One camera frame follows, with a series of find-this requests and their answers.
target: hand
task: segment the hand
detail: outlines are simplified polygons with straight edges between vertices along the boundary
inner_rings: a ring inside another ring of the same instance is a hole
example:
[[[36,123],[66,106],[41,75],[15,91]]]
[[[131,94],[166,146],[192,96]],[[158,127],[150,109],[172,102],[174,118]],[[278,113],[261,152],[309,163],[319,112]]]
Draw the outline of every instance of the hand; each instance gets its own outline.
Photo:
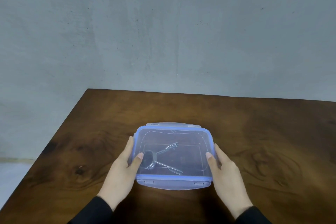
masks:
[[[132,153],[134,139],[129,137],[126,147],[119,157],[113,162],[108,172],[102,188],[97,196],[101,197],[112,209],[115,210],[117,205],[131,191],[135,175],[139,169],[144,154],[140,152],[128,166],[127,160]]]
[[[211,153],[206,157],[212,172],[213,185],[219,198],[237,219],[245,210],[253,206],[247,195],[246,188],[239,168],[229,157],[215,144],[215,150],[222,166],[219,168]]]

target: gray wall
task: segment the gray wall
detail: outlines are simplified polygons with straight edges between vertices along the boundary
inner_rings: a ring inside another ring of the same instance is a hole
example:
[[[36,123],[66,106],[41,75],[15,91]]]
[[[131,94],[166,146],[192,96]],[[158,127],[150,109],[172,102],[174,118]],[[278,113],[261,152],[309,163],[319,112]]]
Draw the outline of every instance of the gray wall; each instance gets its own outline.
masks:
[[[87,88],[336,101],[336,0],[0,0],[0,157]]]

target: person's left hand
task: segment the person's left hand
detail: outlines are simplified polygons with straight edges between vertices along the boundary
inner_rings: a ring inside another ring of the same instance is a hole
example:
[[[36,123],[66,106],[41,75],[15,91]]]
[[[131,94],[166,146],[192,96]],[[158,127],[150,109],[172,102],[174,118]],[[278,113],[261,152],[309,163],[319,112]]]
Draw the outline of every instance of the person's left hand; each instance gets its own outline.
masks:
[[[110,171],[103,183],[97,196],[101,197],[112,209],[115,210],[117,205],[131,191],[135,175],[141,164],[144,154],[140,152],[128,166],[127,160],[132,153],[134,139],[129,137],[125,149],[119,157],[113,162]]]

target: brown wooden tabletop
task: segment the brown wooden tabletop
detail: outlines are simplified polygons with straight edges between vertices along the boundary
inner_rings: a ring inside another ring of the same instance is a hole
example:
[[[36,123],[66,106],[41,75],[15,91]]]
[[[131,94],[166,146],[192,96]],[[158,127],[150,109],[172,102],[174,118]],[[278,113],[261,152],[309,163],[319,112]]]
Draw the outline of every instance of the brown wooden tabletop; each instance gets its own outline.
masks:
[[[336,103],[87,90],[0,211],[0,223],[66,223],[99,191],[128,137],[150,122],[207,128],[273,223],[336,222]],[[230,223],[213,185],[135,182],[120,223]]]

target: transparent plastic container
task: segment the transparent plastic container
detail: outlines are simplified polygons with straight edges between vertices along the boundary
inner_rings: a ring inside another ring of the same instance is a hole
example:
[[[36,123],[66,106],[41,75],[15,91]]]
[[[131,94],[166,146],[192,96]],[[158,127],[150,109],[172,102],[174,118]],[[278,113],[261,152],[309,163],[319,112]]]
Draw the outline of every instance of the transparent plastic container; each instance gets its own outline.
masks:
[[[134,134],[132,159],[144,152],[136,180],[148,187],[188,190],[211,185],[212,174],[205,156],[215,156],[210,132],[199,125],[148,123]]]

